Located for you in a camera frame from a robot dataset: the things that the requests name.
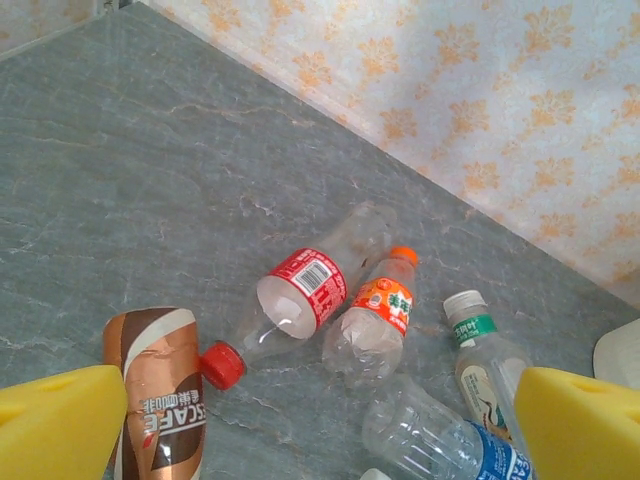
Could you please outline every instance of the red bottle cap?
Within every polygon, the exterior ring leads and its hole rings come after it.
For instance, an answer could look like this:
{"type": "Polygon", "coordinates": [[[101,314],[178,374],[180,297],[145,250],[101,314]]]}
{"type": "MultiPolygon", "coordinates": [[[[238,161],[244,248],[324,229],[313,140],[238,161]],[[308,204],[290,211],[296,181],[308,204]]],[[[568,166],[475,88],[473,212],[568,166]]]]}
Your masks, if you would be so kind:
{"type": "Polygon", "coordinates": [[[200,370],[218,390],[228,390],[245,374],[246,367],[238,352],[218,342],[200,356],[200,370]]]}

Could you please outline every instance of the brown can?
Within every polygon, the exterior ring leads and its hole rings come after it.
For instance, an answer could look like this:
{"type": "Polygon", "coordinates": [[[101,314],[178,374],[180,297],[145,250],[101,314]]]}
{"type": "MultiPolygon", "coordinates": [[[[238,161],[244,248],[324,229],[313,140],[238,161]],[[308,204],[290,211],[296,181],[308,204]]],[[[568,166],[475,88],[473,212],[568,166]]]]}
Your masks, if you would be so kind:
{"type": "Polygon", "coordinates": [[[149,308],[107,323],[104,363],[122,371],[129,405],[115,480],[198,480],[205,407],[193,313],[149,308]]]}

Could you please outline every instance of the empty plastic bottle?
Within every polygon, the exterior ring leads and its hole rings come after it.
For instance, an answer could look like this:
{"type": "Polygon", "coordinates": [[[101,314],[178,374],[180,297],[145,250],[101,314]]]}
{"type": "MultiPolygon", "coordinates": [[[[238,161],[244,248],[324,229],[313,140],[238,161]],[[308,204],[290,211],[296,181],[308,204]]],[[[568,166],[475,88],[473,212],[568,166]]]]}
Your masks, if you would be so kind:
{"type": "Polygon", "coordinates": [[[526,480],[531,464],[504,440],[463,420],[408,375],[380,387],[364,419],[368,450],[423,480],[526,480]]]}
{"type": "Polygon", "coordinates": [[[329,328],[322,362],[342,372],[349,387],[376,385],[391,375],[402,358],[415,290],[418,255],[394,247],[369,275],[351,308],[329,328]]]}
{"type": "Polygon", "coordinates": [[[360,477],[360,480],[391,480],[387,475],[382,473],[376,468],[370,468],[364,475],[360,477]]]}
{"type": "Polygon", "coordinates": [[[304,343],[344,303],[366,268],[388,254],[396,218],[390,207],[362,203],[331,233],[260,279],[236,331],[201,356],[205,378],[226,390],[248,364],[304,343]]]}
{"type": "Polygon", "coordinates": [[[531,360],[520,347],[500,336],[476,290],[446,299],[444,311],[460,345],[456,380],[472,417],[527,454],[513,399],[531,360]]]}

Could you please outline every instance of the yellow sponge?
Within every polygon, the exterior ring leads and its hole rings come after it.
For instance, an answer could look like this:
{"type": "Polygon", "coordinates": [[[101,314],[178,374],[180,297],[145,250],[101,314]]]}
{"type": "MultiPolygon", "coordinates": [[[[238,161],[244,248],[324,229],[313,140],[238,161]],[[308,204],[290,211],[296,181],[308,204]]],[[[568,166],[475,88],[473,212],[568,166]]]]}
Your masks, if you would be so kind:
{"type": "Polygon", "coordinates": [[[112,365],[0,390],[0,478],[101,479],[126,407],[112,365]]]}
{"type": "Polygon", "coordinates": [[[539,480],[640,478],[640,391],[532,367],[515,409],[539,480]]]}

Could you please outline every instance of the blue bottle label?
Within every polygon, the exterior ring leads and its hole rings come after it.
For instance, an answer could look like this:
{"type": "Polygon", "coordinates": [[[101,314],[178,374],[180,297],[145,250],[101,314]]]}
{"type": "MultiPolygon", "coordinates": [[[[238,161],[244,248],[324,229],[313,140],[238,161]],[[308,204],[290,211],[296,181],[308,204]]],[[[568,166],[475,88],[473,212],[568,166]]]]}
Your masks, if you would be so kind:
{"type": "Polygon", "coordinates": [[[531,463],[524,455],[480,425],[469,423],[478,431],[484,450],[476,480],[527,480],[531,476],[531,463]]]}

